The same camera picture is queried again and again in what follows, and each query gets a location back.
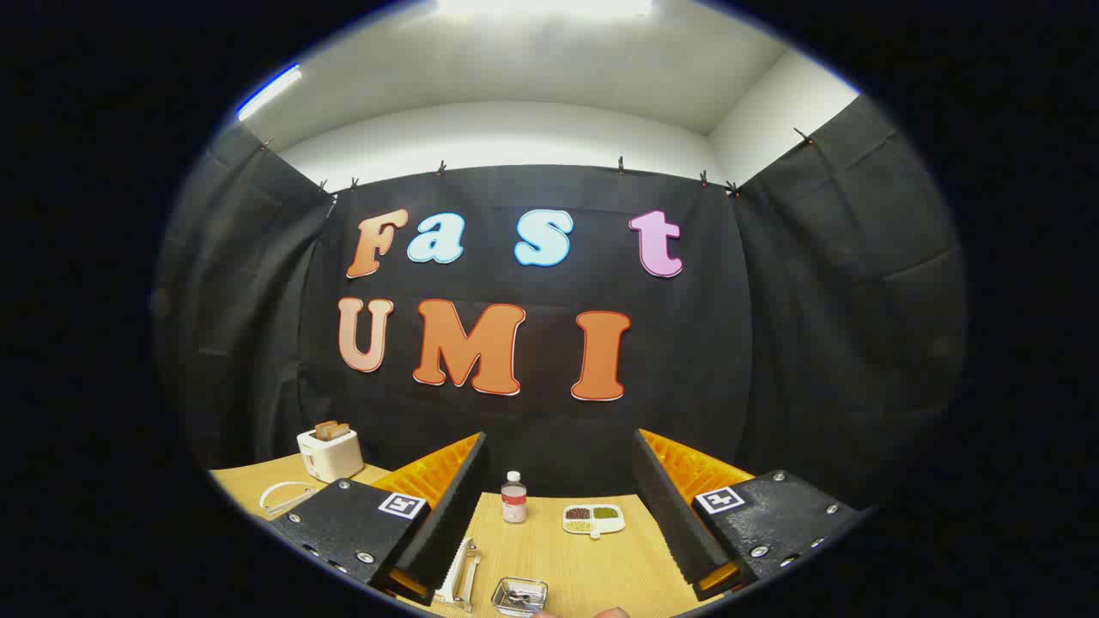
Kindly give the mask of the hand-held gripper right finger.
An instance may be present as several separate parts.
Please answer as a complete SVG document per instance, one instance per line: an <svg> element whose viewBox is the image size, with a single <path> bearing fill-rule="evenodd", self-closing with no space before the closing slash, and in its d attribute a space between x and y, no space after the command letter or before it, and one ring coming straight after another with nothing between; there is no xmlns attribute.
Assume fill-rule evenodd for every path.
<svg viewBox="0 0 1099 618"><path fill-rule="evenodd" d="M645 429L635 482L698 602L777 578L864 516L789 470L753 475Z"/></svg>

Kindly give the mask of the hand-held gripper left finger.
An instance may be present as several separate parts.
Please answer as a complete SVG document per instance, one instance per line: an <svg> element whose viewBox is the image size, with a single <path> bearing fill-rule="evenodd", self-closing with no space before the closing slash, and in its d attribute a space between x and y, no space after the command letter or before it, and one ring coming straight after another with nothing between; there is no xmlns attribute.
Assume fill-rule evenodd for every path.
<svg viewBox="0 0 1099 618"><path fill-rule="evenodd" d="M360 585L429 606L482 496L487 443L477 432L380 481L330 482L271 528Z"/></svg>

